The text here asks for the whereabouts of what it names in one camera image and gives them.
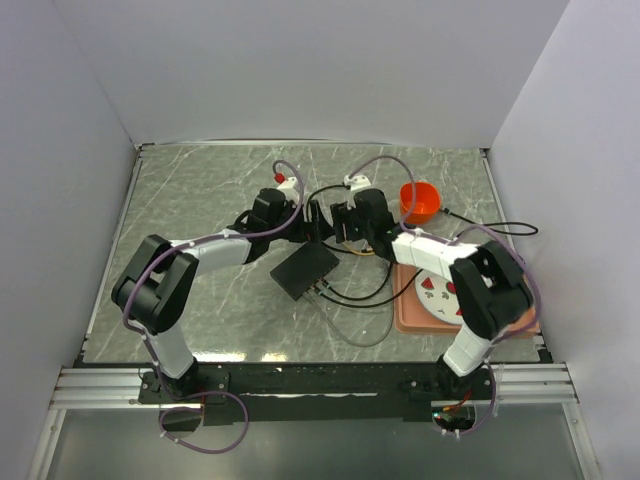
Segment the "black network switch box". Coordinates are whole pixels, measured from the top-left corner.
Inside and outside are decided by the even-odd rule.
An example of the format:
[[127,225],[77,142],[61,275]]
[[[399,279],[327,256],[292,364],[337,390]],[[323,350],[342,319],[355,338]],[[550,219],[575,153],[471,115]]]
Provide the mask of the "black network switch box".
[[339,264],[339,259],[320,243],[306,243],[271,272],[271,278],[294,301]]

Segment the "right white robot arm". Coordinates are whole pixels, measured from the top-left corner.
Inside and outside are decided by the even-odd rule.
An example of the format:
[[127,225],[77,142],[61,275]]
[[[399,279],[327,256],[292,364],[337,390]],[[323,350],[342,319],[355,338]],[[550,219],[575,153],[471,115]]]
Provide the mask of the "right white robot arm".
[[466,230],[492,237],[480,245],[464,243],[460,236],[447,240],[428,234],[395,221],[377,188],[331,205],[330,212],[337,242],[364,240],[385,260],[429,271],[453,284],[462,326],[441,356],[444,368],[437,374],[438,389],[448,398],[463,396],[472,386],[471,374],[506,338],[508,327],[539,307],[538,288],[526,278],[523,260],[484,225]]

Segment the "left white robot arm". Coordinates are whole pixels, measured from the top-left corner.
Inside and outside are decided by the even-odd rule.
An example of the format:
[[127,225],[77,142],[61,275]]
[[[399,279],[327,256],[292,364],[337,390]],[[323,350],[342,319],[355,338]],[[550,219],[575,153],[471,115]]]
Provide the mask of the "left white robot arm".
[[185,402],[197,392],[199,365],[178,321],[196,277],[252,263],[276,240],[304,243],[331,234],[318,201],[303,204],[264,188],[250,209],[217,234],[177,241],[147,236],[112,288],[111,301],[124,326],[141,336],[164,392]]

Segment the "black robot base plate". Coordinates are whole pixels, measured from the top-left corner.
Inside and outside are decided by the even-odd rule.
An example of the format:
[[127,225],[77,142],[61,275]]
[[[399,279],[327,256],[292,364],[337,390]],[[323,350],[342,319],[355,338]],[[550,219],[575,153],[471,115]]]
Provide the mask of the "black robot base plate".
[[428,422],[439,402],[485,401],[492,394],[486,369],[460,379],[434,362],[202,363],[182,386],[144,373],[138,400],[163,409],[202,407],[204,424],[213,426],[244,420]]

